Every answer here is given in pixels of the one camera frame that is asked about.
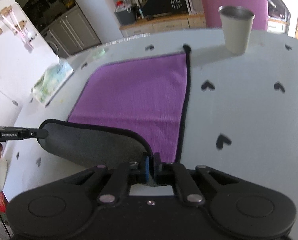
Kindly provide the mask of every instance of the black cable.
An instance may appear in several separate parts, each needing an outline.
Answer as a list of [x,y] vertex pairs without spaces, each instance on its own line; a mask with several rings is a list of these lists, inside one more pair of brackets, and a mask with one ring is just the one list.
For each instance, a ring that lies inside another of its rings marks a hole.
[[6,232],[7,232],[8,236],[9,236],[9,238],[11,239],[10,233],[8,232],[8,229],[7,229],[6,225],[5,225],[5,222],[4,222],[3,218],[1,217],[1,214],[0,214],[0,219],[1,219],[1,222],[3,223],[3,225],[4,225],[5,229],[6,229]]

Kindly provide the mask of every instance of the white cabinet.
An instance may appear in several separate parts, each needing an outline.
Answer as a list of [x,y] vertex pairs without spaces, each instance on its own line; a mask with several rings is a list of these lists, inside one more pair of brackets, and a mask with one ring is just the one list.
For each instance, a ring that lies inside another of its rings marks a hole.
[[272,33],[285,33],[286,24],[268,21],[268,32]]
[[86,17],[77,6],[70,13],[62,18],[63,23],[70,30],[82,49],[87,49],[100,44],[100,40]]
[[122,26],[121,32],[125,38],[143,33],[158,33],[174,30],[206,28],[206,19],[202,14],[172,15],[158,17],[152,21],[138,20],[137,23]]
[[153,32],[154,32],[154,30],[153,30],[152,24],[147,24],[147,25],[123,30],[122,34],[125,38],[127,38],[127,37],[134,36],[134,35],[139,35],[139,34],[144,34],[144,33],[153,33]]
[[49,28],[49,31],[68,54],[73,55],[82,50],[75,37],[63,24],[62,19],[57,20],[57,22]]
[[166,21],[166,22],[162,22],[162,23],[154,23],[153,24],[153,29],[155,32],[182,30],[182,29],[186,29],[186,28],[189,28],[188,19]]
[[49,31],[69,55],[101,44],[78,6],[56,20]]

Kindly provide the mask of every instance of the gray container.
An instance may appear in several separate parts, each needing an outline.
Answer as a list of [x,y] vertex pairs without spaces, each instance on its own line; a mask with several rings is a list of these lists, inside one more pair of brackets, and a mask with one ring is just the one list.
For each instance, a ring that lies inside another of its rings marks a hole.
[[124,7],[123,9],[119,9],[114,12],[116,17],[118,18],[121,25],[129,25],[136,22],[137,12],[136,8],[130,6]]

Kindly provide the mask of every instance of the tissue box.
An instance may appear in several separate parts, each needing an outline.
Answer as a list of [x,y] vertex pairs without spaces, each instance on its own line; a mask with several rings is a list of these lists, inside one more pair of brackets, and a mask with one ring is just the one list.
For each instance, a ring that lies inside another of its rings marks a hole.
[[45,70],[41,78],[31,89],[32,96],[45,107],[48,106],[59,89],[65,84],[74,70],[65,60]]

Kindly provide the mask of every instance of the washing machine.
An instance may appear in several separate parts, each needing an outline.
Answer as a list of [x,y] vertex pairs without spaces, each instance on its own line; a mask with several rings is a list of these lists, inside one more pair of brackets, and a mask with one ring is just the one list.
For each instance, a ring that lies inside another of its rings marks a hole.
[[53,52],[61,58],[68,58],[70,55],[64,50],[60,43],[54,38],[52,33],[48,30],[42,35]]

